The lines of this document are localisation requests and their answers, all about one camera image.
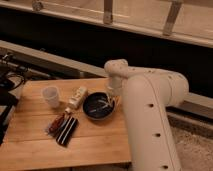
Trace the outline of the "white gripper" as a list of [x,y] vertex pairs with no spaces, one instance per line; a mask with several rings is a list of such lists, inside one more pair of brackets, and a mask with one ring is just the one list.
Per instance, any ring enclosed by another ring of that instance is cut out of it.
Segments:
[[122,91],[122,78],[118,76],[110,76],[108,78],[106,89],[107,89],[107,93],[109,94],[109,95],[106,94],[109,106],[112,107],[113,105],[111,96],[115,96],[114,102],[115,102],[115,106],[117,106],[119,104],[119,99],[120,99],[118,95],[120,95]]

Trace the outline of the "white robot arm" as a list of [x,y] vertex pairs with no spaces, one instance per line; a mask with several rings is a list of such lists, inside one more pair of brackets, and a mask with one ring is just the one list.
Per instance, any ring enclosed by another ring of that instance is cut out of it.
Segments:
[[107,92],[121,96],[133,171],[182,171],[166,114],[189,92],[184,75],[144,67],[130,67],[124,59],[104,65]]

